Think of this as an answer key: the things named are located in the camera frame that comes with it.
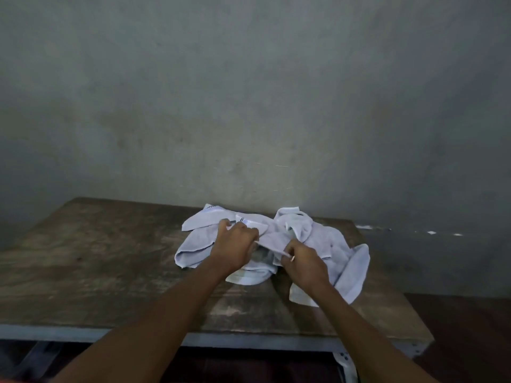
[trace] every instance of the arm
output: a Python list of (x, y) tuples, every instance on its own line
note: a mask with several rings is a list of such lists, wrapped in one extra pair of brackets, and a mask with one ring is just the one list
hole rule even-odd
[(132, 324), (113, 329), (74, 359), (53, 383), (159, 382), (188, 327), (215, 287), (248, 263), (257, 229), (228, 220), (218, 227), (211, 255), (171, 287)]
[(292, 262), (282, 257), (286, 272), (324, 311), (364, 381), (437, 382), (344, 301), (330, 285), (327, 266), (314, 249), (294, 239), (286, 251), (294, 255)]

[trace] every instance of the person's left arm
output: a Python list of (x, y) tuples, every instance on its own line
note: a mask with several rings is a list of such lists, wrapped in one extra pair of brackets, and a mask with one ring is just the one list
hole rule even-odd
[(171, 287), (136, 322), (116, 328), (67, 365), (52, 381), (159, 382), (176, 354), (188, 327), (215, 287), (248, 263), (258, 240), (257, 229), (222, 220), (205, 259), (185, 279)]

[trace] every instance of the person's right arm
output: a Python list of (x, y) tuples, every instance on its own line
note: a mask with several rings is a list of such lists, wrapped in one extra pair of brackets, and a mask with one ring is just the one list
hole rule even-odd
[(295, 284), (324, 311), (342, 344), (352, 357), (362, 381), (373, 383), (438, 382), (395, 348), (366, 322), (330, 285), (327, 266), (316, 251), (292, 240), (286, 251), (294, 260), (282, 257), (282, 265)]

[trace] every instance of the hand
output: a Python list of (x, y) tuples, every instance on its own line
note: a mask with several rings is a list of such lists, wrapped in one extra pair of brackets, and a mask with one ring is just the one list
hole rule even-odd
[(310, 297), (314, 298), (315, 290), (318, 288), (331, 287), (327, 265), (317, 255), (316, 250), (306, 246), (298, 239), (292, 239), (284, 251), (293, 255), (294, 259), (291, 261), (283, 255), (282, 266), (293, 282)]
[(248, 228), (241, 222), (237, 222), (230, 230), (227, 230), (227, 226), (230, 226), (227, 219), (222, 219), (218, 224), (217, 239), (209, 256), (218, 261), (226, 276), (250, 261), (257, 247), (254, 241), (259, 240), (257, 228)]

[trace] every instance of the white cloth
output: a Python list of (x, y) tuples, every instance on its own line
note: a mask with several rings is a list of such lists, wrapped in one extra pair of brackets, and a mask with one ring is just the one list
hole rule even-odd
[[(327, 265), (330, 283), (346, 302), (352, 303), (360, 294), (370, 260), (367, 244), (350, 248), (339, 230), (312, 221), (298, 207), (281, 208), (271, 219), (206, 204), (183, 223), (183, 231), (193, 231), (176, 252), (175, 262), (178, 266), (195, 268), (209, 256), (217, 236), (218, 223), (222, 219), (242, 222), (259, 231), (259, 247), (252, 253), (250, 262), (230, 274), (226, 281), (240, 285), (256, 285), (266, 281), (282, 265), (282, 255), (289, 256), (284, 252), (286, 245), (292, 238), (297, 238), (316, 250)], [(289, 300), (317, 306), (295, 284), (291, 285)]]

